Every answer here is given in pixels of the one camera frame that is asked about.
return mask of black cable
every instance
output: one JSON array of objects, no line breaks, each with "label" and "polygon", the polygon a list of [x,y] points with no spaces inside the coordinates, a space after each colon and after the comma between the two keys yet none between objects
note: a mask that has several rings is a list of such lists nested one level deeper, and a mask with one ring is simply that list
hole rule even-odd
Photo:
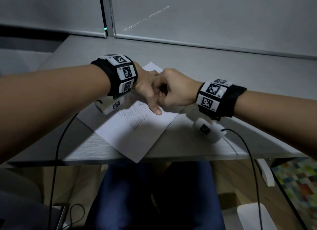
[{"label": "black cable", "polygon": [[57,169],[57,160],[58,160],[58,151],[59,151],[59,147],[61,144],[61,140],[63,139],[65,132],[67,131],[68,127],[70,126],[70,124],[73,122],[73,120],[76,118],[76,116],[78,115],[78,113],[76,115],[73,116],[73,118],[69,121],[69,123],[67,124],[65,130],[63,131],[61,138],[58,141],[57,144],[57,148],[56,148],[56,155],[55,155],[55,161],[54,161],[54,173],[53,173],[53,182],[52,182],[52,190],[51,190],[51,198],[50,198],[50,209],[49,209],[49,223],[47,225],[47,229],[50,230],[51,229],[51,221],[52,221],[52,206],[53,206],[53,193],[54,193],[54,185],[55,185],[55,178],[56,178],[56,169]]},{"label": "black cable", "polygon": [[[75,221],[75,222],[73,222],[73,219],[72,219],[72,209],[73,209],[74,206],[80,206],[80,207],[82,208],[82,210],[83,210],[83,215],[82,215],[82,217],[81,217],[79,220]],[[84,208],[84,206],[83,206],[82,204],[79,204],[79,203],[74,204],[74,205],[71,206],[70,209],[69,209],[70,224],[68,224],[67,226],[63,227],[61,230],[64,230],[64,229],[67,228],[67,227],[69,227],[69,228],[67,228],[67,229],[71,229],[71,228],[73,227],[73,224],[80,222],[80,221],[84,218],[84,216],[85,216],[85,208]]]},{"label": "black cable", "polygon": [[235,133],[238,137],[240,137],[240,139],[243,141],[245,147],[247,148],[247,151],[248,151],[248,153],[249,153],[249,156],[250,156],[250,159],[251,159],[251,163],[252,163],[254,178],[255,178],[255,180],[256,180],[256,198],[257,198],[258,206],[259,206],[260,227],[261,227],[261,230],[263,230],[263,226],[262,226],[262,216],[261,216],[261,207],[260,207],[259,186],[258,186],[258,183],[257,183],[256,169],[255,169],[255,167],[254,167],[254,162],[253,162],[253,158],[252,158],[251,152],[250,152],[250,150],[249,150],[249,148],[248,148],[248,146],[247,146],[247,143],[245,143],[244,139],[243,139],[237,132],[235,132],[235,131],[232,130],[232,129],[228,129],[228,128],[224,128],[224,129],[222,129],[221,131],[231,131],[231,132]]}]

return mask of table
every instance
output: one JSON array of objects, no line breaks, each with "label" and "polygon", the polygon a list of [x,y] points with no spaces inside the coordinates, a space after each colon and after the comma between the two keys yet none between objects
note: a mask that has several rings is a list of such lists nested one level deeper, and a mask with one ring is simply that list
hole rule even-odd
[{"label": "table", "polygon": [[[141,66],[153,62],[160,68],[176,68],[189,77],[205,81],[221,78],[249,90],[317,100],[317,61],[213,50],[128,39],[69,36],[40,67],[42,70],[89,64],[97,56],[122,53]],[[192,131],[199,116],[196,106],[185,107],[148,151],[143,161],[247,159],[241,140],[228,132],[216,144]],[[236,118],[223,118],[224,127],[237,131],[254,158],[305,156],[295,148]],[[2,167],[51,166],[57,142],[67,122],[50,132]],[[80,120],[66,132],[59,165],[109,164],[126,158]]]}]

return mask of leg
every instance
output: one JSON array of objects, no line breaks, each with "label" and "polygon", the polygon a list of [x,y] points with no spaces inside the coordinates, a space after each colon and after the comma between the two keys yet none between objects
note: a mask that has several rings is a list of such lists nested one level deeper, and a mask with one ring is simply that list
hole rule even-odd
[{"label": "leg", "polygon": [[159,180],[154,197],[169,229],[225,229],[208,161],[173,162]]},{"label": "leg", "polygon": [[109,165],[85,227],[97,230],[154,229],[151,164]]}]

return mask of drawing on paper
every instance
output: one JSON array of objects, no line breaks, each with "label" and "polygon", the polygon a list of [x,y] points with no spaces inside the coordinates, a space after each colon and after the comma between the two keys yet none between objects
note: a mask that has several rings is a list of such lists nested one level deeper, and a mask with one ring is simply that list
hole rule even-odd
[{"label": "drawing on paper", "polygon": [[142,121],[151,117],[152,111],[146,103],[130,93],[121,105],[119,114],[135,130]]}]

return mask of paper sheet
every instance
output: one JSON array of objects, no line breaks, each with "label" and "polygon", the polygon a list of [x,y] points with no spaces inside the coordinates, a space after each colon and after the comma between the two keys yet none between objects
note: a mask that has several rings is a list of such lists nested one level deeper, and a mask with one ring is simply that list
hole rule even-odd
[{"label": "paper sheet", "polygon": [[[162,72],[152,62],[143,68]],[[180,110],[181,107],[162,109],[162,115],[158,116],[142,96],[130,92],[120,108],[109,115],[102,114],[91,104],[77,118],[123,155],[139,162]]]}]

